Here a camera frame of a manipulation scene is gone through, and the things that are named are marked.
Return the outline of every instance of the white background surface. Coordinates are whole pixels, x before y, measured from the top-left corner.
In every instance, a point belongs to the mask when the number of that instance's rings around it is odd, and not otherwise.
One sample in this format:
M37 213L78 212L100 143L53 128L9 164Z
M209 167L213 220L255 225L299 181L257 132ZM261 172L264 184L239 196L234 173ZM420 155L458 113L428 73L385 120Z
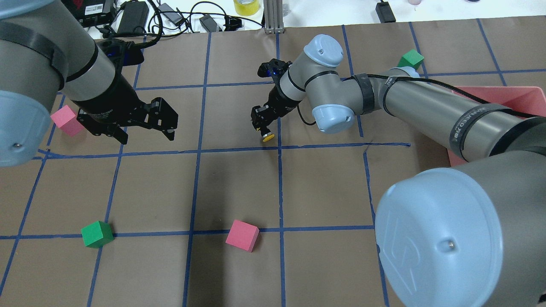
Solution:
M261 22L263 13L263 0L260 1L260 10L249 18ZM172 8L178 7L181 11L189 11L198 1L194 0L163 0ZM233 0L212 0L222 6L228 15L235 15ZM379 23L375 12L375 6L379 0L284 0L290 7L290 13L284 17L285 27L317 27L352 25L359 23ZM411 5L408 0L389 0L397 21L429 21L429 20L454 20L474 19L509 16L534 16L546 15L546 0L481 0L469 2L468 0L422 0L419 5ZM210 4L200 4L194 11L204 13L221 13L221 10ZM121 13L113 24L121 20ZM199 18L195 15L192 20L195 31L203 31ZM213 16L219 25L224 24L222 16ZM172 24L165 20L165 25ZM260 28L249 21L243 21L244 29ZM100 38L100 33L92 28L89 34L93 38Z

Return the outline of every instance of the barcode sticker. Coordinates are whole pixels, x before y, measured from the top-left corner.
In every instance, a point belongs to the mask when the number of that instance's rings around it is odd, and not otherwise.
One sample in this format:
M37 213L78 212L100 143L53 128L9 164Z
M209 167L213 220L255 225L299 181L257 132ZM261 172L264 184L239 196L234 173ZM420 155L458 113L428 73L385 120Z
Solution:
M85 7L85 15L102 13L103 6L103 4L89 5L88 7Z

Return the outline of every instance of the pink plastic container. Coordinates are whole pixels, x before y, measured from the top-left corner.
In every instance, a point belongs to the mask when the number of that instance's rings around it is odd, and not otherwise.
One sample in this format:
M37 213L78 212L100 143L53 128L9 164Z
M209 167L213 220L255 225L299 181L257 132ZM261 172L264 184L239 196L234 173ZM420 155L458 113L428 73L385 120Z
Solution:
M546 97L536 86L458 86L474 96L492 103L498 103L519 112L546 116ZM466 163L448 150L451 166Z

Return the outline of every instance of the robotic arm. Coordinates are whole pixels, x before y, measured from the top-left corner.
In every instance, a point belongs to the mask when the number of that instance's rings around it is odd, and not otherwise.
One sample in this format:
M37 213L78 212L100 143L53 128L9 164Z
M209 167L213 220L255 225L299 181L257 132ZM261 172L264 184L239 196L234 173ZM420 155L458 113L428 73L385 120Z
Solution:
M122 127L141 126L173 140L178 114L161 97L142 102L121 75L123 66L144 60L140 49L150 44L143 44L97 45L60 0L2 0L0 167L34 156L57 91L81 108L78 120L94 135L126 144Z
M407 306L536 306L546 289L546 118L418 82L410 67L341 81L342 59L321 34L294 63L260 66L275 82L251 112L264 141L274 137L267 126L308 96L321 132L382 109L473 161L384 194L375 230L387 278Z

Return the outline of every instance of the green cube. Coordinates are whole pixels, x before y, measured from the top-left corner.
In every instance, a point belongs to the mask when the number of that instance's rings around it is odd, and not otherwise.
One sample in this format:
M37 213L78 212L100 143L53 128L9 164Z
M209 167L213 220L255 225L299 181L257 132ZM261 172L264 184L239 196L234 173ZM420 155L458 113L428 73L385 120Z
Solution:
M85 246L92 247L94 249L97 249L114 240L110 225L101 221L96 221L95 223L82 228L81 236L84 239Z
M419 54L416 50L412 49L402 56L397 67L409 66L417 70L424 60L425 58L421 54Z

